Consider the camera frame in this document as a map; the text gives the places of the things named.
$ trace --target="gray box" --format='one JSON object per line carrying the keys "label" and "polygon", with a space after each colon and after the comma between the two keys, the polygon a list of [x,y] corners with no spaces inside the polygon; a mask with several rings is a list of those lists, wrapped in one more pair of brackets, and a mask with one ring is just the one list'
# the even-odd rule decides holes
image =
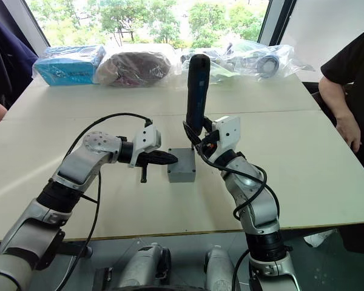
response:
{"label": "gray box", "polygon": [[178,162],[175,164],[167,165],[170,183],[194,182],[194,150],[191,148],[169,149],[169,153],[178,158]]}

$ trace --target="plastic bag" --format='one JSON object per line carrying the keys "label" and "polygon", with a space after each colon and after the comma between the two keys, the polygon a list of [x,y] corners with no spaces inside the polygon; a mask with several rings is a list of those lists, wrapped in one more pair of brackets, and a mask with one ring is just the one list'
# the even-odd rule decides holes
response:
{"label": "plastic bag", "polygon": [[118,87],[163,84],[181,73],[181,64],[169,44],[128,44],[108,52],[97,68],[94,82]]}
{"label": "plastic bag", "polygon": [[91,84],[104,55],[102,45],[47,47],[33,64],[33,78],[39,73],[49,85]]}
{"label": "plastic bag", "polygon": [[183,74],[189,70],[189,60],[196,53],[204,53],[211,59],[211,83],[220,82],[235,76],[250,76],[257,81],[268,78],[285,78],[299,70],[314,69],[295,57],[294,48],[290,45],[268,47],[254,41],[239,40],[230,42],[223,49],[223,54],[208,54],[211,48],[197,48],[182,54]]}

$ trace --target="human hand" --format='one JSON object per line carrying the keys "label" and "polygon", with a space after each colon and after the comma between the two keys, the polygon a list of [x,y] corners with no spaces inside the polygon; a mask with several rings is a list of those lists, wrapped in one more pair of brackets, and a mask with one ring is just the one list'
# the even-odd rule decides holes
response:
{"label": "human hand", "polygon": [[361,145],[361,131],[354,116],[349,114],[337,118],[336,129],[353,152],[357,153]]}

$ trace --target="window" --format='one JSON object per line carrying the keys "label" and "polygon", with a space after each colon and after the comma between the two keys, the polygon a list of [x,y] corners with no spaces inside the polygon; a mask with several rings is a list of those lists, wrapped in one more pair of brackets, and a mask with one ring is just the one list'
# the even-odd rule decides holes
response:
{"label": "window", "polygon": [[257,41],[268,0],[25,0],[50,45]]}

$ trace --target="blue box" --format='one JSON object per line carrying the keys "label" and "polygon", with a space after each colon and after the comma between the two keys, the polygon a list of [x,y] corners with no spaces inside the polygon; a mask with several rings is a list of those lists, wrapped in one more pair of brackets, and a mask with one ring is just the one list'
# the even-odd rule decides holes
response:
{"label": "blue box", "polygon": [[92,84],[104,55],[102,45],[47,47],[33,66],[51,86]]}

